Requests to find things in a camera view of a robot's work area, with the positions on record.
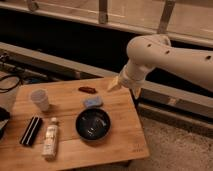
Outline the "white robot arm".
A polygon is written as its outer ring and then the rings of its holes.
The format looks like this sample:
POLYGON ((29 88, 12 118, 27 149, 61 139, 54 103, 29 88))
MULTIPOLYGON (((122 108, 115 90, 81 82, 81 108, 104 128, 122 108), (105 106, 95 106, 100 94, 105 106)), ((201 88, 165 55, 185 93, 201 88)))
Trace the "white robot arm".
POLYGON ((213 51, 172 47, 166 35, 154 34, 131 39, 126 52, 129 60, 108 91, 126 87, 138 98, 146 76, 160 68, 213 92, 213 51))

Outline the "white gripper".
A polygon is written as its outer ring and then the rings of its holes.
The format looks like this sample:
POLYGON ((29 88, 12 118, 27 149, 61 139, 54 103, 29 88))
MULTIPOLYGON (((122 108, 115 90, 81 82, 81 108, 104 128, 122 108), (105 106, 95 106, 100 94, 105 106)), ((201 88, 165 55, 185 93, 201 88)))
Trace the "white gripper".
POLYGON ((107 91, 115 91, 121 88, 121 85, 133 89, 133 96, 135 99, 140 97, 141 87, 145 80, 146 72, 142 67, 129 67, 125 65, 121 70, 119 77, 114 77, 109 83, 107 91))

